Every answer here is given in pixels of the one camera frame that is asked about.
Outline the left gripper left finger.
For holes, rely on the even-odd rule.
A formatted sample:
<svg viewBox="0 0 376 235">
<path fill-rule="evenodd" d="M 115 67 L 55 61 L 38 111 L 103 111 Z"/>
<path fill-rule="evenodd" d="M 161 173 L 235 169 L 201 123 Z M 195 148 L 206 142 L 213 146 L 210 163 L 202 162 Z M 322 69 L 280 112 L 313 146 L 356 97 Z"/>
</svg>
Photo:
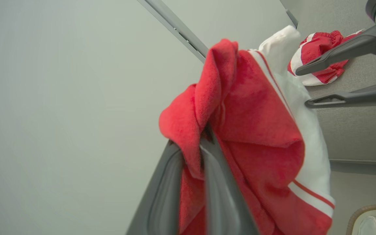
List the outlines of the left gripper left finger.
<svg viewBox="0 0 376 235">
<path fill-rule="evenodd" d="M 126 232 L 127 235 L 178 235 L 184 158 L 169 140 Z"/>
</svg>

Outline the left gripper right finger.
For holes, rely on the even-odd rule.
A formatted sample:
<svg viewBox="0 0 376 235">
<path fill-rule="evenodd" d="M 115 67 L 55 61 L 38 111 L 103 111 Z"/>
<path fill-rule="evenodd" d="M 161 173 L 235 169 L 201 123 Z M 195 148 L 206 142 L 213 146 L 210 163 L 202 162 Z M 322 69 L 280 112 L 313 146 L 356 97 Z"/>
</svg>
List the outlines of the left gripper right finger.
<svg viewBox="0 0 376 235">
<path fill-rule="evenodd" d="M 259 231 L 212 130 L 200 140 L 208 235 L 258 235 Z"/>
</svg>

